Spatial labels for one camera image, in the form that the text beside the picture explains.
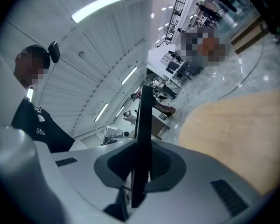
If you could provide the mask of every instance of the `white desk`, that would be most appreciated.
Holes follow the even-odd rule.
[[[168,81],[166,81],[165,85],[169,84],[170,80],[177,74],[177,72],[182,68],[182,66],[184,65],[185,61],[183,61],[180,66],[171,74],[170,77],[168,77]]]

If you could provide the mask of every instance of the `wall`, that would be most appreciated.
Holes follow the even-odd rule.
[[[102,144],[102,140],[96,134],[82,139],[81,142],[84,143],[88,148],[98,147]]]
[[[193,2],[195,2],[195,1],[196,0],[186,0],[183,9],[185,11],[189,12],[191,6],[193,5]],[[188,18],[188,12],[187,13],[183,12],[181,17],[180,17],[180,19],[179,19],[179,21],[178,21],[179,26],[182,27],[182,28],[185,26],[184,23],[188,23],[189,24],[189,20],[187,19]],[[174,33],[171,43],[172,44],[180,43],[180,33],[179,32],[175,32]]]
[[[168,4],[174,6],[175,1],[176,0],[153,0],[152,13],[154,13],[154,18],[152,19],[152,23],[151,23],[150,48],[155,48],[156,41],[158,40],[157,39],[158,35],[159,35],[158,28],[161,27],[160,22],[162,21],[162,18],[163,18],[162,7],[166,7],[166,6],[168,6]]]
[[[160,40],[160,41],[158,43],[156,43],[156,41],[155,41],[155,44],[154,44],[155,48],[158,45],[160,45],[162,42],[165,41],[165,37],[164,38],[162,38],[162,37],[166,35],[167,28],[169,27],[169,25],[165,26],[165,24],[170,23],[171,15],[173,12],[173,8],[169,9],[168,8],[169,6],[174,6],[174,4],[164,4],[164,6],[163,6],[163,7],[166,7],[167,9],[162,11],[162,13],[161,13],[161,17],[159,20],[159,26],[158,26],[158,36],[156,38],[156,41],[157,40]]]

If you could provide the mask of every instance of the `white ceiling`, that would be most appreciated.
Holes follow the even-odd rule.
[[[0,53],[12,71],[25,47],[58,42],[61,59],[51,63],[33,102],[73,137],[113,122],[146,78],[151,0],[120,1],[76,24],[71,15],[93,1],[19,0],[0,33]],[[105,103],[109,106],[94,122]]]
[[[153,0],[152,13],[154,13],[154,18],[151,22],[151,33],[150,33],[150,49],[160,45],[164,39],[160,40],[158,44],[156,41],[166,34],[165,24],[170,22],[173,9],[168,9],[169,5],[174,6],[176,0]]]

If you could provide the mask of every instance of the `desk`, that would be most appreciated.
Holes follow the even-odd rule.
[[[261,195],[280,183],[280,90],[196,108],[183,124],[182,147],[210,155]]]
[[[180,66],[172,73],[172,75],[170,77],[168,77],[168,80],[166,81],[165,85],[168,85],[170,80],[177,74],[177,72],[184,67],[185,65],[185,61],[183,61]]]
[[[170,127],[165,124],[163,120],[161,120],[159,117],[156,117],[152,115],[152,127],[151,127],[151,135],[156,137],[158,140],[161,140],[162,138],[158,135],[162,128],[170,129]],[[130,132],[129,137],[133,138],[135,136],[135,130]]]

